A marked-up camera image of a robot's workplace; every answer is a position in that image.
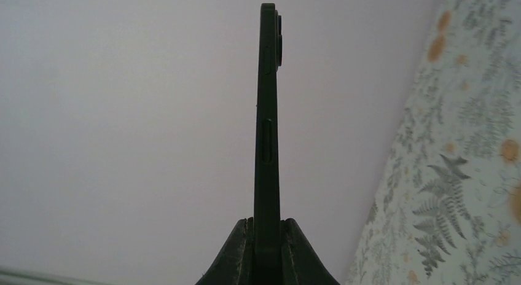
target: fern pattern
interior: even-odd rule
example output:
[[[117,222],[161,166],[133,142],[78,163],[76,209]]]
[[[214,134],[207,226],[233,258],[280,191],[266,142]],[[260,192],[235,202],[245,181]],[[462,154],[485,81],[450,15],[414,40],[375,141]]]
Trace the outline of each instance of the fern pattern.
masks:
[[[521,284],[520,145],[521,0],[442,0],[346,284]]]
[[[441,249],[448,255],[450,253],[444,241],[456,248],[449,224],[460,237],[465,239],[458,215],[464,219],[470,217],[463,204],[463,193],[461,191],[463,180],[470,179],[460,170],[460,166],[467,163],[467,160],[461,157],[449,159],[444,155],[441,155],[441,157],[445,166],[428,166],[439,177],[428,182],[419,191],[419,193],[430,193],[431,196],[416,210],[412,211],[415,216],[428,218],[414,225],[414,227],[427,234],[422,238],[416,238],[416,241],[424,247],[424,250],[419,252],[425,258],[422,263],[425,266],[426,275],[429,277],[433,268],[437,268],[437,262],[444,261],[439,252],[434,252],[436,248]]]

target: white surface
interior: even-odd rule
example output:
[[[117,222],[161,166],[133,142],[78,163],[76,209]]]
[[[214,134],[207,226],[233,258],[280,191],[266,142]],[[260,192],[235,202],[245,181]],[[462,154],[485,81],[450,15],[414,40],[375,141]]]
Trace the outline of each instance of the white surface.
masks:
[[[344,280],[440,0],[0,0],[0,265],[201,277],[253,214],[262,2],[282,216]]]

